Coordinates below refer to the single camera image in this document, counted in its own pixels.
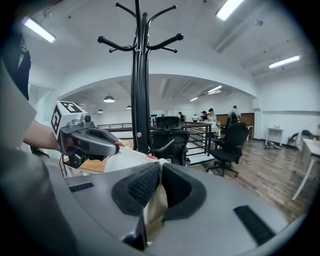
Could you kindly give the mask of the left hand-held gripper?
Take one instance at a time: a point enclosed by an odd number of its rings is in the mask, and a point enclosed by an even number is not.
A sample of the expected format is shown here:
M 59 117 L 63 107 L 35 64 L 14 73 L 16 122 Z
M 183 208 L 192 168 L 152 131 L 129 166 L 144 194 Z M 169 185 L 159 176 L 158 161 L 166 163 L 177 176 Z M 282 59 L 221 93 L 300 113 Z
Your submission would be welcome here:
M 79 168 L 86 160 L 103 161 L 104 157 L 119 152 L 120 147 L 112 135 L 97 128 L 91 115 L 74 102 L 56 101 L 51 127 L 60 153 L 68 157 L 73 168 Z M 69 151 L 65 149 L 67 137 L 73 139 L 73 147 Z

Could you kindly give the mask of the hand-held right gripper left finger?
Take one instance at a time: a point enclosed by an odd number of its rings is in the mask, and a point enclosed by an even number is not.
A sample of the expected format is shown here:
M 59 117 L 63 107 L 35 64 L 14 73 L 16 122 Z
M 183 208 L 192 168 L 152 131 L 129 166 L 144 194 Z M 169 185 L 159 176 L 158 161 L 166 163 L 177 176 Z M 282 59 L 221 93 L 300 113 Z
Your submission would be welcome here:
M 147 245 L 144 209 L 159 184 L 160 164 L 148 162 L 103 174 L 65 179 L 74 198 L 104 230 L 143 251 Z

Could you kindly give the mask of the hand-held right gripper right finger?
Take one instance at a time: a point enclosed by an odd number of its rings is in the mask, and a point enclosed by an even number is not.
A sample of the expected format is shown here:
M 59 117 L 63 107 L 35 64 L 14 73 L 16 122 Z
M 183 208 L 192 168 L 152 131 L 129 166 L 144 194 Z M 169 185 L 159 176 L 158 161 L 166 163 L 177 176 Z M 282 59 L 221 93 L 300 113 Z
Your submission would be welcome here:
M 249 206 L 275 233 L 287 225 L 285 215 L 267 199 L 227 178 L 177 165 L 206 189 L 204 203 L 192 216 L 164 221 L 146 252 L 151 256 L 235 256 L 257 247 L 234 209 Z

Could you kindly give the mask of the white clothes with red print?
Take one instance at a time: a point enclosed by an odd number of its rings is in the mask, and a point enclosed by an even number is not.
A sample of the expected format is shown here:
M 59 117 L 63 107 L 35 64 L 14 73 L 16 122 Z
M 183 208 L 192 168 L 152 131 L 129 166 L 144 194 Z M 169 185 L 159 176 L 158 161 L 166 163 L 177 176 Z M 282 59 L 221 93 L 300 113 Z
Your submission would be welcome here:
M 164 158 L 158 159 L 155 156 L 135 151 L 128 147 L 129 144 L 127 142 L 123 144 L 122 140 L 116 144 L 119 146 L 119 152 L 106 158 L 107 161 L 104 167 L 105 173 L 135 167 L 149 162 L 160 162 L 160 170 L 162 170 L 163 164 L 168 162 Z M 143 209 L 146 241 L 149 246 L 163 229 L 162 220 L 167 208 L 167 193 L 163 185 L 159 184 L 146 207 Z

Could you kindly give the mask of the black coat stand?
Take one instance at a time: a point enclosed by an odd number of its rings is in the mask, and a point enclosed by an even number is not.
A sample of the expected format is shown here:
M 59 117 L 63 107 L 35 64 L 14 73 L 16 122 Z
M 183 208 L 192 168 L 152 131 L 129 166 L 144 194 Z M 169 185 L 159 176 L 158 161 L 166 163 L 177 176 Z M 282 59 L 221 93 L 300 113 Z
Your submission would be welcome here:
M 136 21 L 136 31 L 132 45 L 120 46 L 104 36 L 99 36 L 97 42 L 105 44 L 111 49 L 110 53 L 115 51 L 131 52 L 132 53 L 132 68 L 131 68 L 131 117 L 132 117 L 132 134 L 133 134 L 133 149 L 138 152 L 149 154 L 155 148 L 151 142 L 151 124 L 150 124 L 150 98 L 149 98 L 149 56 L 152 51 L 165 50 L 177 53 L 177 49 L 168 47 L 168 45 L 184 39 L 182 33 L 160 42 L 155 45 L 150 44 L 150 26 L 152 22 L 159 16 L 177 8 L 173 5 L 156 13 L 151 18 L 148 18 L 146 12 L 141 13 L 140 0 L 134 0 L 135 11 L 132 11 L 119 2 L 115 4 L 131 14 Z

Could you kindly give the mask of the person's left forearm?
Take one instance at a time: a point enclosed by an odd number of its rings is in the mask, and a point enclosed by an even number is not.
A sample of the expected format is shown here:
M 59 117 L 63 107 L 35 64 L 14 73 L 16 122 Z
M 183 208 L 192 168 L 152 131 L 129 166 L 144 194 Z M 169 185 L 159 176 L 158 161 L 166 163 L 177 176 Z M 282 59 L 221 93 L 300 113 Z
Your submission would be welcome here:
M 42 125 L 35 120 L 30 124 L 23 142 L 35 148 L 60 150 L 54 131 L 50 127 Z

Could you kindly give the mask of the black office chair with headrest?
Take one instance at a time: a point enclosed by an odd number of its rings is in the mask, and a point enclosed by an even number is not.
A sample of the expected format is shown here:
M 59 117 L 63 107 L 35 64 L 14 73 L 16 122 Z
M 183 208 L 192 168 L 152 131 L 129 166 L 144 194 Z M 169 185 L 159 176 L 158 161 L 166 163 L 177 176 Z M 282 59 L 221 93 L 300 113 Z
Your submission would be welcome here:
M 151 154 L 158 159 L 169 160 L 172 164 L 185 166 L 187 163 L 187 143 L 190 133 L 182 128 L 177 116 L 160 116 L 151 132 Z

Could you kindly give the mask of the dark metal railing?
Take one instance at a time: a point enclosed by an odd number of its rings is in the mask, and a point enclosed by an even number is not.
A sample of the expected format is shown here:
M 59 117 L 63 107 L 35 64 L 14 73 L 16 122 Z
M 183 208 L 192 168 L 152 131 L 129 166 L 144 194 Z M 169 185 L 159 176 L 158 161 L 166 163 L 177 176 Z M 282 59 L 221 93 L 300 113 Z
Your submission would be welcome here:
M 117 139 L 129 140 L 133 146 L 132 123 L 100 124 L 98 128 L 111 132 Z M 186 157 L 205 156 L 210 157 L 212 146 L 212 125 L 208 122 L 187 122 L 182 124 L 182 128 L 189 132 L 189 139 L 186 145 Z

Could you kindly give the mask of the brown wooden partition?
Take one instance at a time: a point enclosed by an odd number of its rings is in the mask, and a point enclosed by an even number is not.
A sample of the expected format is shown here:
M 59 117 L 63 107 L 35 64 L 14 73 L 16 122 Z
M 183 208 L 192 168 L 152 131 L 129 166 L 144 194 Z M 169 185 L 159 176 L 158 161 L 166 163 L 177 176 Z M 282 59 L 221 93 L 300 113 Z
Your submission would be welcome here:
M 217 121 L 220 123 L 220 133 L 225 134 L 227 131 L 227 127 L 230 124 L 230 117 L 227 114 L 217 114 Z M 255 129 L 255 114 L 252 113 L 242 113 L 240 122 L 246 125 L 248 129 L 248 137 L 247 139 L 254 138 L 254 129 Z

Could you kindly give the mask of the person's black t-shirt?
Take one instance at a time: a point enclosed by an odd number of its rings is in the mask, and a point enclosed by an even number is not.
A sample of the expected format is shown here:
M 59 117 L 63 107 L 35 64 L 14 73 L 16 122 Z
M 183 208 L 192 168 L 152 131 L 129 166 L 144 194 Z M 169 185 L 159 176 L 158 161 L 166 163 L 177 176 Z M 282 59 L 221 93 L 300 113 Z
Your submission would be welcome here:
M 21 32 L 12 33 L 2 48 L 2 57 L 16 87 L 29 100 L 31 55 Z

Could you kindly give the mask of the small white table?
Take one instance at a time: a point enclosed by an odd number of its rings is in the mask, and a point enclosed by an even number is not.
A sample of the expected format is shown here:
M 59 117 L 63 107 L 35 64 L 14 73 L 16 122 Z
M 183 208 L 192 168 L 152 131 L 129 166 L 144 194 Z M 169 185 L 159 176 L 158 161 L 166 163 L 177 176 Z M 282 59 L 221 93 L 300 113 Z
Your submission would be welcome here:
M 267 142 L 278 143 L 281 147 L 283 142 L 284 130 L 281 128 L 268 127 L 266 130 L 265 144 Z

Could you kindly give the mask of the small dark chair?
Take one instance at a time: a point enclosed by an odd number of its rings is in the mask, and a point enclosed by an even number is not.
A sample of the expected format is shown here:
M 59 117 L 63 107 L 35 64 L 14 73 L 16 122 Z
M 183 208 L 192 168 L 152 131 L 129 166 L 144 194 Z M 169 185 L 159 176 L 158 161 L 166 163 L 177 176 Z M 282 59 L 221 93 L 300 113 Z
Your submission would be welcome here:
M 298 139 L 299 133 L 294 133 L 292 136 L 290 136 L 287 140 L 287 145 L 288 146 L 297 146 L 297 139 Z

